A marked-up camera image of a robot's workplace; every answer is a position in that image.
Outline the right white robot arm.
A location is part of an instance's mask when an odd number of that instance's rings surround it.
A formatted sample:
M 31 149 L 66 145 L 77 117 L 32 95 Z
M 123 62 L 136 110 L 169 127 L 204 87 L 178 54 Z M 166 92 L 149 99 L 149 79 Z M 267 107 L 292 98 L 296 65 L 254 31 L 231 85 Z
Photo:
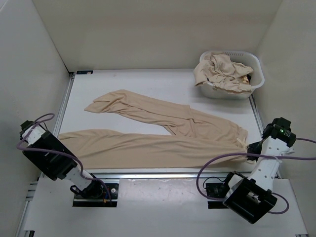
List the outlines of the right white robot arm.
M 282 117 L 268 124 L 262 140 L 249 145 L 248 151 L 269 157 L 259 158 L 248 177 L 236 171 L 230 172 L 222 184 L 222 193 L 225 195 L 223 205 L 250 224 L 261 219 L 277 202 L 272 190 L 281 163 L 278 157 L 293 153 L 292 146 L 296 141 L 290 125 L 291 122 Z

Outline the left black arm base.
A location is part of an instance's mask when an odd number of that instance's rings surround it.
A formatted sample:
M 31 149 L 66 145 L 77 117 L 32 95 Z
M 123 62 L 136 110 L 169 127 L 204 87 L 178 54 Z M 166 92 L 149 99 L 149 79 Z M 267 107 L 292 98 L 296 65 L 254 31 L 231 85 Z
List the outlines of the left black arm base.
M 99 181 L 92 181 L 86 188 L 70 187 L 74 194 L 73 207 L 117 207 L 119 183 L 106 183 L 108 191 Z

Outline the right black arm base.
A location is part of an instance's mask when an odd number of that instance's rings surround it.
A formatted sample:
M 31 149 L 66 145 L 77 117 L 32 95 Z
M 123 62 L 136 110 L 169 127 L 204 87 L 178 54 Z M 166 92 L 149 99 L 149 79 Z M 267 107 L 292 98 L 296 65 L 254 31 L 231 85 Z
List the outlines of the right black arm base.
M 208 200 L 208 209 L 229 209 L 226 205 L 228 197 L 231 195 L 231 186 L 229 184 L 232 176 L 225 180 L 218 177 L 209 177 L 203 182 L 203 188 L 206 195 L 211 199 Z

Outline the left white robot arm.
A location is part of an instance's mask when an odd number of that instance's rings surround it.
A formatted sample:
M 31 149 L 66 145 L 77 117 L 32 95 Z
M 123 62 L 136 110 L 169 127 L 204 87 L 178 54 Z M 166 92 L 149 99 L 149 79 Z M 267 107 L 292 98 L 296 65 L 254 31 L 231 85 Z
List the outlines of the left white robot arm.
M 21 124 L 20 140 L 27 146 L 19 150 L 42 173 L 53 181 L 58 179 L 72 182 L 70 190 L 82 198 L 102 198 L 106 192 L 104 185 L 96 177 L 85 171 L 74 154 L 43 126 L 35 126 L 34 121 Z

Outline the white laundry basket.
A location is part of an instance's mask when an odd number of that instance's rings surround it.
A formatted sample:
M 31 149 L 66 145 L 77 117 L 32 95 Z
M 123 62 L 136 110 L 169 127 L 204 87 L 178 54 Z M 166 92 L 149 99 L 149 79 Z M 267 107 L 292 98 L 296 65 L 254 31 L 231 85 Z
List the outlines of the white laundry basket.
M 194 78 L 204 96 L 217 99 L 247 99 L 265 82 L 257 57 L 242 51 L 204 52 Z

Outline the beige clothes pile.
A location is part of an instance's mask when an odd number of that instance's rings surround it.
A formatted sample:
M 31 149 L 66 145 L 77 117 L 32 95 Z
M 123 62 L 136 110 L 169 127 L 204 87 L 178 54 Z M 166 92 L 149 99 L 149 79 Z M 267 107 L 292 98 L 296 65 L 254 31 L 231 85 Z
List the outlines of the beige clothes pile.
M 215 89 L 241 94 L 251 91 L 248 75 L 254 70 L 242 63 L 233 62 L 225 53 L 207 53 L 194 69 L 195 86 L 207 82 Z

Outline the black corner label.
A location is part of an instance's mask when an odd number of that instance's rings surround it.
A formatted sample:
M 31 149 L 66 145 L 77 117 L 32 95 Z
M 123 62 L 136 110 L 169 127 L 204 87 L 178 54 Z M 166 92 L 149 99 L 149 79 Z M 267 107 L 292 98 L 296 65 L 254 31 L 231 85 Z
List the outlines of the black corner label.
M 80 70 L 76 72 L 77 75 L 91 75 L 93 74 L 93 70 Z

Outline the right aluminium rail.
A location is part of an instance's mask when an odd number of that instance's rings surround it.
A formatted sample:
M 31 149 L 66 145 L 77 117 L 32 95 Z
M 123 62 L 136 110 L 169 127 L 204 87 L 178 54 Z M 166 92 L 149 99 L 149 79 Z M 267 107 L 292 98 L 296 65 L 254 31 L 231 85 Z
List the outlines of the right aluminium rail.
M 259 129 L 259 133 L 262 134 L 263 131 L 264 131 L 264 124 L 263 124 L 263 122 L 261 120 L 261 117 L 260 117 L 260 114 L 259 114 L 259 110 L 258 110 L 258 108 L 256 106 L 255 98 L 254 98 L 253 95 L 251 95 L 249 97 L 249 102 L 250 102 L 251 108 L 253 110 L 253 114 L 255 116 L 255 120 L 256 120 L 258 129 Z

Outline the front aluminium rail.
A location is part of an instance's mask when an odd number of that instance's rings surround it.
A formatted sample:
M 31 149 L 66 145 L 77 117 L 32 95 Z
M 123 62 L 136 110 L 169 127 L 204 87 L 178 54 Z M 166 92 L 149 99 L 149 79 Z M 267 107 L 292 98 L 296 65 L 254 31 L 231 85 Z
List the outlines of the front aluminium rail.
M 186 179 L 196 178 L 198 175 L 197 172 L 94 172 L 93 174 L 101 179 Z

